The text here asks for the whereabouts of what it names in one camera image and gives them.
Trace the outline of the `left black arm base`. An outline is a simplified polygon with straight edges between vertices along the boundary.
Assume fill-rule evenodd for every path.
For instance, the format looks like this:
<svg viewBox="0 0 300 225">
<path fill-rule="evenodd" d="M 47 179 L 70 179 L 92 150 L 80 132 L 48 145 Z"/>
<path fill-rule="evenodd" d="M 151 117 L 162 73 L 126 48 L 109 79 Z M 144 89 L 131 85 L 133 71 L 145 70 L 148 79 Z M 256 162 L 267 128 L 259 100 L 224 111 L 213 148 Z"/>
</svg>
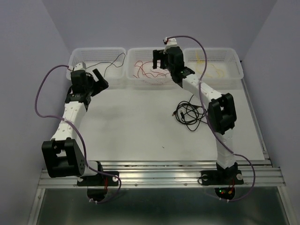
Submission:
<svg viewBox="0 0 300 225">
<path fill-rule="evenodd" d="M 118 171 L 105 172 L 100 162 L 89 161 L 84 174 L 77 178 L 78 187 L 87 188 L 90 203 L 103 204 L 112 201 L 120 192 Z"/>
</svg>

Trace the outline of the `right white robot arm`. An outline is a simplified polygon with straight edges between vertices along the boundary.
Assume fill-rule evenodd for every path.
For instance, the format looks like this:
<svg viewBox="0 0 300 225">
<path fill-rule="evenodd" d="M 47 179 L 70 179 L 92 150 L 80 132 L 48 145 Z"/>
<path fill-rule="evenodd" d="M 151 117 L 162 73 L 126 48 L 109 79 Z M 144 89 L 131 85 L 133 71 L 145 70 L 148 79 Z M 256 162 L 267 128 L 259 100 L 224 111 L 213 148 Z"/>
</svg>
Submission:
<svg viewBox="0 0 300 225">
<path fill-rule="evenodd" d="M 169 47 L 153 50 L 153 68 L 167 69 L 172 80 L 201 101 L 203 113 L 217 145 L 216 170 L 201 171 L 201 185 L 227 185 L 241 175 L 235 159 L 233 128 L 237 119 L 233 96 L 222 94 L 201 81 L 195 71 L 185 66 L 182 50 Z"/>
</svg>

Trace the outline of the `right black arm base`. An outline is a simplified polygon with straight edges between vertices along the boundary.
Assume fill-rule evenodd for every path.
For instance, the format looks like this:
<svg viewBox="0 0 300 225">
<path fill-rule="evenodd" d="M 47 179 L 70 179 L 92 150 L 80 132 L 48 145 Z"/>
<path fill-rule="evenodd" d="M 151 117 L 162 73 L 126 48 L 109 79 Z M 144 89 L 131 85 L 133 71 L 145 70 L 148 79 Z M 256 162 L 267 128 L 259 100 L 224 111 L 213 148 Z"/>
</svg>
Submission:
<svg viewBox="0 0 300 225">
<path fill-rule="evenodd" d="M 216 163 L 216 170 L 202 170 L 197 182 L 203 186 L 216 186 L 215 193 L 220 199 L 227 201 L 235 197 L 235 185 L 244 184 L 241 170 L 235 162 L 232 166 L 222 168 Z"/>
</svg>

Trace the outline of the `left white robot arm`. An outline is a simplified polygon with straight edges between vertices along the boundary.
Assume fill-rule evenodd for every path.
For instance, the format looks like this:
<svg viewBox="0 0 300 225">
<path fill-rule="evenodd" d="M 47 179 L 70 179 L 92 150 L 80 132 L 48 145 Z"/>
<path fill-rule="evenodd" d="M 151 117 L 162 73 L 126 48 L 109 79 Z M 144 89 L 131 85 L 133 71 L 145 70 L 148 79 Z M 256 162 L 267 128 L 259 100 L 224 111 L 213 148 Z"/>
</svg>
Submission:
<svg viewBox="0 0 300 225">
<path fill-rule="evenodd" d="M 71 71 L 71 86 L 68 89 L 64 113 L 57 117 L 59 126 L 51 140 L 42 143 L 42 153 L 48 174 L 57 177 L 87 177 L 95 185 L 104 181 L 100 162 L 88 161 L 86 147 L 80 147 L 77 138 L 83 139 L 79 126 L 85 116 L 91 98 L 109 87 L 98 69 L 92 73 L 84 67 Z"/>
</svg>

